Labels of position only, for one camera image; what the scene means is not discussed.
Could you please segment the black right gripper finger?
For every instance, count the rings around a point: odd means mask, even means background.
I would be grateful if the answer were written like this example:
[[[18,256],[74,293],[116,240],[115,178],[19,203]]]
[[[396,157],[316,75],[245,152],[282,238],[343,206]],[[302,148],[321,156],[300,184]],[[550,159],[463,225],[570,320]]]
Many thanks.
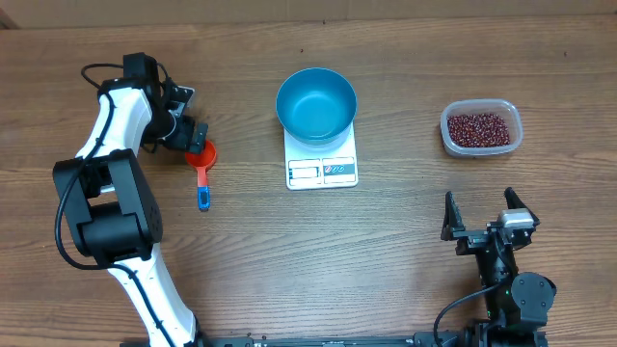
[[[509,209],[526,209],[533,220],[533,225],[535,227],[540,225],[540,219],[522,202],[512,187],[507,187],[505,189],[504,197]]]
[[[465,231],[465,225],[451,191],[445,194],[444,206],[445,211],[441,239],[443,241],[453,241],[461,237],[462,233]]]

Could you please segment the orange scoop with blue handle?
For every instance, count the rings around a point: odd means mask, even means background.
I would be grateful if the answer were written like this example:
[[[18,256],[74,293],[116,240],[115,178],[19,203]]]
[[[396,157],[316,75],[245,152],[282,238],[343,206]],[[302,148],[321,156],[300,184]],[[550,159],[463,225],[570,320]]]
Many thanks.
[[[204,149],[200,154],[185,153],[186,162],[197,173],[197,203],[200,211],[207,211],[211,206],[207,172],[214,166],[216,159],[217,151],[210,140],[205,141]]]

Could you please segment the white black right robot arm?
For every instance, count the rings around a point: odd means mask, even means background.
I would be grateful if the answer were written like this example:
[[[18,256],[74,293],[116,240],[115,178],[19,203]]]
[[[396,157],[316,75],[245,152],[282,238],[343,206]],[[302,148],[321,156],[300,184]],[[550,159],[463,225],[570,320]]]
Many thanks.
[[[557,293],[550,279],[521,272],[514,252],[531,244],[539,218],[515,191],[504,191],[507,208],[483,229],[467,230],[452,192],[444,198],[441,239],[455,241],[457,255],[475,257],[482,288],[443,308],[433,323],[436,346],[546,346],[541,331]],[[472,321],[458,333],[441,332],[439,325],[450,310],[482,297],[487,317]]]

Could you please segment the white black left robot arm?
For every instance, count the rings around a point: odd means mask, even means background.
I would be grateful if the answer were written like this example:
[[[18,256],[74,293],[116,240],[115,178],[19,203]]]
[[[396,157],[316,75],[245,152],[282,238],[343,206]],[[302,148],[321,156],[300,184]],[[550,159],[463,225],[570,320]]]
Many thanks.
[[[138,311],[148,346],[206,346],[199,320],[174,286],[161,251],[163,222],[138,163],[140,149],[202,154],[208,126],[186,115],[194,89],[140,52],[123,57],[120,78],[95,84],[99,113],[74,158],[59,161],[57,249],[84,271],[107,271]]]

